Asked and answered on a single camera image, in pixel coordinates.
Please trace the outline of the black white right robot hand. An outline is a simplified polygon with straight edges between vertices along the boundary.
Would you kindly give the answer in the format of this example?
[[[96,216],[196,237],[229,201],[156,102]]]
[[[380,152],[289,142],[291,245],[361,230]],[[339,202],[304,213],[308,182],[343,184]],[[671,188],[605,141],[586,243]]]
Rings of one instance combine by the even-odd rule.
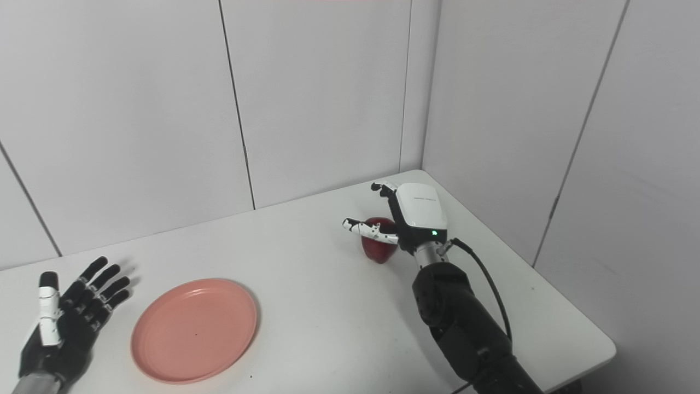
[[[397,245],[421,264],[448,262],[447,216],[433,186],[382,181],[373,182],[370,188],[387,199],[395,231],[352,218],[343,220],[345,229],[381,244]]]

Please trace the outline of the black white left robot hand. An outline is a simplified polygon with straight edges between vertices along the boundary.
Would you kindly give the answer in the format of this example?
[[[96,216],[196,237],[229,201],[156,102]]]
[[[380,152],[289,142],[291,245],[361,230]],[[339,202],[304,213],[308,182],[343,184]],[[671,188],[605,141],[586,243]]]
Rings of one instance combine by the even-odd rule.
[[[20,354],[20,381],[48,380],[60,392],[85,374],[98,334],[130,296],[131,280],[120,272],[119,264],[100,256],[63,291],[57,272],[42,273],[40,317]]]

